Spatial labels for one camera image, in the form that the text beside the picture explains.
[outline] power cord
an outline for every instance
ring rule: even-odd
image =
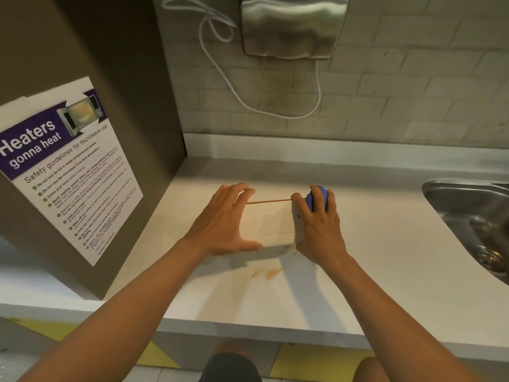
[[[173,2],[173,1],[189,1],[191,3],[194,3],[197,6],[169,5],[169,3]],[[320,82],[318,80],[318,60],[316,60],[315,61],[315,79],[316,79],[316,83],[317,83],[318,99],[317,99],[317,103],[316,103],[315,107],[310,112],[308,112],[307,114],[304,114],[304,115],[299,115],[299,116],[280,115],[280,114],[274,114],[273,112],[262,111],[262,110],[258,110],[256,108],[249,107],[237,94],[237,92],[235,91],[235,89],[232,86],[232,83],[230,83],[230,81],[228,80],[228,77],[226,77],[225,73],[221,70],[220,66],[215,62],[215,60],[212,58],[210,53],[207,52],[207,49],[205,48],[205,45],[203,44],[203,37],[202,37],[202,33],[201,33],[203,24],[205,24],[205,22],[208,22],[210,29],[212,30],[212,32],[214,33],[216,38],[218,38],[223,43],[231,43],[233,40],[233,28],[238,28],[237,23],[235,21],[233,21],[231,18],[229,18],[228,16],[226,16],[225,14],[223,14],[223,13],[215,10],[213,7],[205,4],[205,0],[204,0],[204,2],[201,2],[200,0],[162,0],[161,6],[164,9],[169,10],[169,11],[194,11],[194,12],[202,12],[205,14],[203,19],[200,21],[200,26],[198,28],[198,38],[200,40],[201,49],[205,52],[205,54],[207,55],[209,60],[216,67],[216,69],[219,71],[219,73],[225,80],[228,87],[230,87],[230,90],[232,90],[233,95],[235,95],[235,97],[240,102],[240,104],[242,104],[246,109],[251,110],[253,112],[257,112],[259,114],[276,116],[278,118],[283,118],[283,119],[302,119],[302,118],[306,118],[306,117],[310,116],[312,113],[314,113],[316,111],[316,109],[318,108],[318,106],[320,105],[320,101],[322,100],[322,91],[320,90]],[[228,27],[228,29],[230,30],[230,36],[228,38],[222,37],[216,31],[214,24],[212,22],[213,20],[219,21]]]

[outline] microwave image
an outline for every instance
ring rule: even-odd
[[[56,111],[72,136],[104,114],[94,95]]]

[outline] person's left hand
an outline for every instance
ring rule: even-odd
[[[245,183],[221,186],[183,240],[196,244],[207,256],[263,248],[259,242],[242,239],[239,232],[242,212],[254,192]]]

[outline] sink basin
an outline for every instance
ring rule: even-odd
[[[509,185],[430,181],[423,193],[468,253],[509,285]]]

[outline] white countertop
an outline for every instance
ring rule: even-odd
[[[246,182],[257,190],[251,200],[264,201],[316,183],[336,193],[349,253],[396,302],[456,355],[509,361],[509,287],[474,261],[422,194],[424,182],[444,178],[509,182],[494,173],[188,158],[107,297],[182,237],[219,185]],[[14,273],[0,270],[0,316],[81,321],[102,303],[30,287]],[[340,291],[292,247],[203,263],[159,329],[367,346]]]

